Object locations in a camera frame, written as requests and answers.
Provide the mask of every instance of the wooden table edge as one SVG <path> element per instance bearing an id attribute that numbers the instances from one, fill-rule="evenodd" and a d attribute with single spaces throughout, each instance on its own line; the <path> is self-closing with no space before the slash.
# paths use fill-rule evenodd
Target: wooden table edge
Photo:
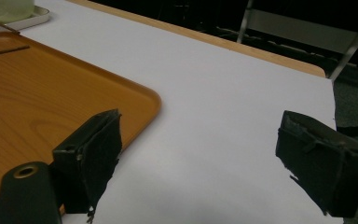
<path id="1" fill-rule="evenodd" d="M 304 63 L 295 59 L 287 58 L 275 53 L 264 51 L 262 49 L 256 49 L 233 41 L 225 40 L 220 37 L 206 35 L 204 33 L 193 31 L 181 26 L 169 24 L 164 21 L 157 21 L 154 19 L 150 19 L 117 8 L 107 7 L 98 3 L 91 2 L 89 0 L 66 0 L 66 1 L 81 5 L 83 7 L 89 7 L 104 13 L 115 15 L 130 21 L 137 21 L 178 35 L 187 36 L 208 44 L 215 45 L 217 47 L 233 50 L 238 53 L 252 56 L 257 59 L 261 59 L 270 63 L 276 63 L 278 65 L 292 68 L 300 72 L 315 75 L 316 77 L 325 77 L 325 72 L 321 67 L 318 67 L 310 63 Z"/>

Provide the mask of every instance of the table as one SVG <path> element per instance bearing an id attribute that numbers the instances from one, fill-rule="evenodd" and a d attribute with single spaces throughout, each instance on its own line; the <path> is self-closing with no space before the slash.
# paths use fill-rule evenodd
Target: table
<path id="1" fill-rule="evenodd" d="M 330 80 L 70 2 L 35 2 L 51 20 L 22 35 L 162 99 L 121 156 L 94 223 L 342 223 L 324 217 L 274 155 L 284 110 L 335 127 Z"/>

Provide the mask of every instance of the black plastic part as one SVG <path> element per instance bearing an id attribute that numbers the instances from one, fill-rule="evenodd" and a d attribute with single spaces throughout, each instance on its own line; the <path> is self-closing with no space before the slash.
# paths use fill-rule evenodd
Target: black plastic part
<path id="1" fill-rule="evenodd" d="M 66 213 L 95 211 L 121 152 L 120 114 L 95 115 L 53 150 L 51 172 Z"/>
<path id="2" fill-rule="evenodd" d="M 0 187 L 0 223 L 62 223 L 45 163 L 25 163 L 4 175 Z"/>
<path id="3" fill-rule="evenodd" d="M 324 214 L 354 216 L 358 207 L 358 141 L 316 119 L 285 111 L 276 156 Z"/>

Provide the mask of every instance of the wooden tray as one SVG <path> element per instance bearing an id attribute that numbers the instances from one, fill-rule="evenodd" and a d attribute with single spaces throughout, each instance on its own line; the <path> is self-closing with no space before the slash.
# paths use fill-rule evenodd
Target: wooden tray
<path id="1" fill-rule="evenodd" d="M 118 108 L 123 148 L 160 108 L 148 88 L 31 39 L 0 33 L 0 180 L 51 150 L 92 115 Z"/>

